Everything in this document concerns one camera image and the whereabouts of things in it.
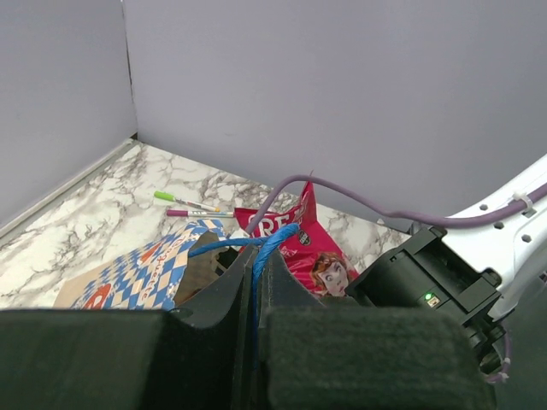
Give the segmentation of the green marker pen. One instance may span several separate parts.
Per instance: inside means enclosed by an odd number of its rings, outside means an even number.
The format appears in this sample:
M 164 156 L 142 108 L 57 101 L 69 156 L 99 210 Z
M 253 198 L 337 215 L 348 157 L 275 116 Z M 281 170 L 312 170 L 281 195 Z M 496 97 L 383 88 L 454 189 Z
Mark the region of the green marker pen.
M 203 211 L 209 211 L 209 212 L 219 212 L 220 210 L 217 207 L 206 205 L 204 203 L 192 201 L 192 200 L 186 200 L 179 198 L 177 196 L 174 196 L 172 194 L 162 192 L 162 191 L 155 191 L 154 197 L 157 199 L 161 199 L 168 202 L 175 202 L 178 204 L 186 205 L 192 208 L 201 209 Z

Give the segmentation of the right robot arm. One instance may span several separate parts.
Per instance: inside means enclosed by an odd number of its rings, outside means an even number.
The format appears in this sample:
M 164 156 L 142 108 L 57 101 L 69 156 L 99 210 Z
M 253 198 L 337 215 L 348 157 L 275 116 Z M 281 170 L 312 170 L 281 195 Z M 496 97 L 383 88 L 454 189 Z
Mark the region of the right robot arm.
M 503 320 L 546 271 L 546 159 L 453 217 L 481 224 L 418 231 L 376 260 L 346 293 L 362 306 L 424 307 L 450 316 L 495 383 L 507 378 L 511 363 Z

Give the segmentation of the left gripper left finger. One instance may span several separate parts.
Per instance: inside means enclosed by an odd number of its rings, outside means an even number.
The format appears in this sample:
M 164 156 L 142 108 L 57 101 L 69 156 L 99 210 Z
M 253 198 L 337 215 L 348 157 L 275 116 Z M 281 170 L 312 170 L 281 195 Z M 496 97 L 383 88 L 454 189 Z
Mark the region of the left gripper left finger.
M 256 253 L 170 311 L 2 311 L 2 408 L 249 408 Z

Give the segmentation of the red chips bag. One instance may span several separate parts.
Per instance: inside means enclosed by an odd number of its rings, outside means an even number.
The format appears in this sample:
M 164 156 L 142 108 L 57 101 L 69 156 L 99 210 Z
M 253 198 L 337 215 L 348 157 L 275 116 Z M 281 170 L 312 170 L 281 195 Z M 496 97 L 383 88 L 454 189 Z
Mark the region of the red chips bag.
M 344 297 L 359 273 L 318 221 L 315 189 L 310 182 L 304 185 L 295 206 L 282 214 L 266 213 L 250 235 L 270 236 L 291 223 L 297 223 L 299 231 L 279 247 L 290 272 L 315 296 Z

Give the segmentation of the purple marker pen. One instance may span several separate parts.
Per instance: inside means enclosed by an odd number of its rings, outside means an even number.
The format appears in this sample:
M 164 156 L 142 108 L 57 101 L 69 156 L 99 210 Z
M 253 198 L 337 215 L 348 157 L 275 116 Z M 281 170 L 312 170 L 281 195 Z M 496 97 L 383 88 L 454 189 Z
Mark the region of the purple marker pen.
M 166 211 L 169 217 L 193 217 L 193 218 L 233 218 L 234 212 L 209 212 L 169 209 Z

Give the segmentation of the blue checkered paper bag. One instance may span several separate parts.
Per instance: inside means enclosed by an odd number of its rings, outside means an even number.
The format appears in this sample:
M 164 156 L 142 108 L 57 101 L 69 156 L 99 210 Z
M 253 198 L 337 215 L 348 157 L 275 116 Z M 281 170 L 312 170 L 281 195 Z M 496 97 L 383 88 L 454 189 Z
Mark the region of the blue checkered paper bag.
M 227 238 L 218 219 L 199 219 L 160 240 L 114 258 L 69 279 L 59 291 L 55 308 L 163 309 L 175 307 L 175 294 L 190 283 L 188 260 L 217 249 L 247 245 L 259 248 L 252 265 L 252 340 L 257 346 L 258 284 L 270 255 L 299 231 L 291 223 L 266 237 Z

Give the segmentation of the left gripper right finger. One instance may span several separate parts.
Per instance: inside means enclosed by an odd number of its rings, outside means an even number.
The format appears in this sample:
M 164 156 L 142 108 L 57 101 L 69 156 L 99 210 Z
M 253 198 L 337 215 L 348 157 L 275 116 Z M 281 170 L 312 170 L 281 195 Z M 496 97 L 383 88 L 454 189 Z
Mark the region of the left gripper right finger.
M 267 409 L 493 409 L 462 328 L 420 308 L 324 305 L 273 254 L 262 271 Z

